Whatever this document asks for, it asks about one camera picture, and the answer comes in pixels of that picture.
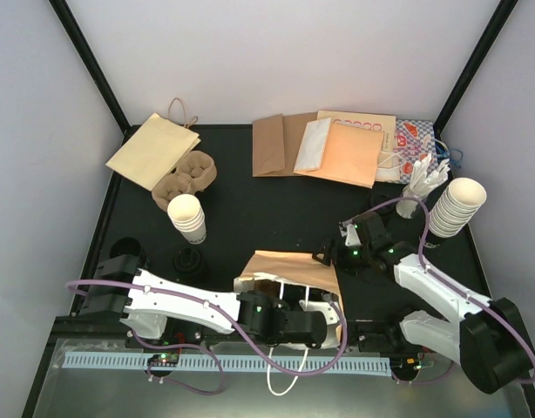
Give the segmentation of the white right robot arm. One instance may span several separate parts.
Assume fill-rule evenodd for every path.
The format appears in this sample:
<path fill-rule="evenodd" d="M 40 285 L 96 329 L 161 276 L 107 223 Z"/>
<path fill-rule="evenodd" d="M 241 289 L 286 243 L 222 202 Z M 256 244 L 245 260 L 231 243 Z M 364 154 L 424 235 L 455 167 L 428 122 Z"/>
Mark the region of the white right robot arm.
<path fill-rule="evenodd" d="M 535 378 L 535 352 L 517 306 L 461 285 L 426 260 L 417 248 L 393 240 L 381 217 L 366 212 L 347 226 L 345 238 L 330 240 L 312 257 L 325 266 L 357 272 L 370 267 L 439 312 L 406 314 L 384 332 L 387 345 L 424 346 L 458 364 L 480 391 L 492 394 L 513 381 Z"/>

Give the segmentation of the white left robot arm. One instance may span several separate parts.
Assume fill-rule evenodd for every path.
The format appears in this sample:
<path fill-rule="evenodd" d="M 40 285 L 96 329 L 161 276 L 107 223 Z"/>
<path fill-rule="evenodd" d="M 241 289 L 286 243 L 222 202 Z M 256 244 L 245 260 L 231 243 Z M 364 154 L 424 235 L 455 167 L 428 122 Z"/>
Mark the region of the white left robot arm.
<path fill-rule="evenodd" d="M 176 327 L 170 319 L 219 334 L 231 334 L 239 324 L 251 339 L 269 346 L 314 349 L 337 344 L 338 319 L 329 303 L 306 296 L 287 302 L 260 291 L 253 282 L 241 293 L 207 291 L 162 279 L 140 268 L 138 258 L 129 254 L 101 262 L 94 280 L 80 315 L 119 321 L 155 347 L 174 341 Z"/>

